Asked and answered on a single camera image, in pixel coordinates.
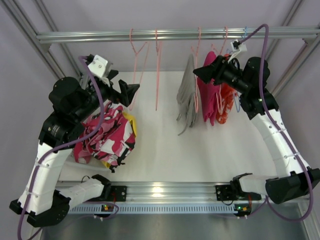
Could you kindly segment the yellow trousers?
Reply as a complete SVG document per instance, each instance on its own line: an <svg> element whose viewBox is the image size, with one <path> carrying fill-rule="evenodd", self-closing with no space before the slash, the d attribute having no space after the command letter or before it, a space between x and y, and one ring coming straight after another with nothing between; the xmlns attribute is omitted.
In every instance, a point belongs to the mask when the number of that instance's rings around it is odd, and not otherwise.
<svg viewBox="0 0 320 240"><path fill-rule="evenodd" d="M123 112L117 123L118 125L114 126L100 148L103 153L106 153L106 157L100 161L112 171L117 166L125 164L123 160L134 149L138 135L137 123L133 115Z"/></svg>

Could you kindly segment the grey trousers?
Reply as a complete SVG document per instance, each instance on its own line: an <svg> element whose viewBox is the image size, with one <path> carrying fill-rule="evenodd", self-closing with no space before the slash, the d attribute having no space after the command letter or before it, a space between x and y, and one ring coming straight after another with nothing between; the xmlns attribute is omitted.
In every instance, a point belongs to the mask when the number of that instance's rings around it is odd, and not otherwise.
<svg viewBox="0 0 320 240"><path fill-rule="evenodd" d="M178 136L182 135L187 128L192 128L197 120L198 113L196 112L196 78L193 73L194 67L194 55L190 53L187 59L181 84L176 95L179 109L176 121L178 122L180 119L185 120L184 128L178 134Z"/></svg>

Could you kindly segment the pink patterned trousers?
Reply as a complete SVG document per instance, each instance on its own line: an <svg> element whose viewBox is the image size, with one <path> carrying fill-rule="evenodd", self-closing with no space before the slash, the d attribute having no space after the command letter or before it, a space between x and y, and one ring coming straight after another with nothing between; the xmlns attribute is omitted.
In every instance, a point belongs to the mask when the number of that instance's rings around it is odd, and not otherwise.
<svg viewBox="0 0 320 240"><path fill-rule="evenodd" d="M82 158L88 163L91 157L100 161L107 156L105 152L101 151L101 147L107 140L108 134L113 131L115 125L118 125L119 118L123 116L124 110L125 108L120 103L116 104L109 101L105 104L103 121L99 130L88 139L78 142L73 149L73 155L77 162Z"/></svg>

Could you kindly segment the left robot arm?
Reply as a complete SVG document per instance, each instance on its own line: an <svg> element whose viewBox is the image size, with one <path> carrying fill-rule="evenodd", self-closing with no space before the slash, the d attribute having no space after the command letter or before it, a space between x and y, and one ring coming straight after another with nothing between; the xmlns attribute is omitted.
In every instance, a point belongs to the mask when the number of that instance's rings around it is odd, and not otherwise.
<svg viewBox="0 0 320 240"><path fill-rule="evenodd" d="M57 225L84 202L110 199L112 183L99 174L65 190L57 190L56 184L70 155L104 160L114 170L134 148L135 137L123 108L131 104L140 85L118 83L119 90L99 78L87 88L74 77L54 84L48 96L53 112L42 125L32 174L24 193L9 205L31 226Z"/></svg>

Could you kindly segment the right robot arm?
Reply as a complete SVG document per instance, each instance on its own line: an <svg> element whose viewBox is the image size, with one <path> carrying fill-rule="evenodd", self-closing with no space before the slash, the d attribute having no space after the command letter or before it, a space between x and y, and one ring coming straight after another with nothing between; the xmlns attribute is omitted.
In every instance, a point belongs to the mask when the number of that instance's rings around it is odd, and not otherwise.
<svg viewBox="0 0 320 240"><path fill-rule="evenodd" d="M270 75L266 60L251 57L241 69L237 60L219 55L193 73L205 84L227 84L240 93L240 106L259 131L274 162L276 176L253 173L235 176L230 185L236 195L265 195L275 204L282 204L315 188L320 181L320 170L309 166L288 134L279 105L266 89Z"/></svg>

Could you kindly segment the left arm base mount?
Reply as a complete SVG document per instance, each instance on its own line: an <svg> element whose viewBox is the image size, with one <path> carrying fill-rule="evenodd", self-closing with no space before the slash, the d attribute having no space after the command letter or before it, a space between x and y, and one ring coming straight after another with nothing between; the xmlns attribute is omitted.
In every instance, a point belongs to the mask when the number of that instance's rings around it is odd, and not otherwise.
<svg viewBox="0 0 320 240"><path fill-rule="evenodd" d="M126 185L111 185L102 191L100 201L102 202L125 202L127 200Z"/></svg>

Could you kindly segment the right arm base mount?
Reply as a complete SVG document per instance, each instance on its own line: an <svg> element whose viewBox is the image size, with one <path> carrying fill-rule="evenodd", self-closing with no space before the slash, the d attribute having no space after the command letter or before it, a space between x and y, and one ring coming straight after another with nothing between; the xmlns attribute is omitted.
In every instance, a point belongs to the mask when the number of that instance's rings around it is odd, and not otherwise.
<svg viewBox="0 0 320 240"><path fill-rule="evenodd" d="M232 202L238 200L237 192L230 184L220 184L215 186L216 199L220 202Z"/></svg>

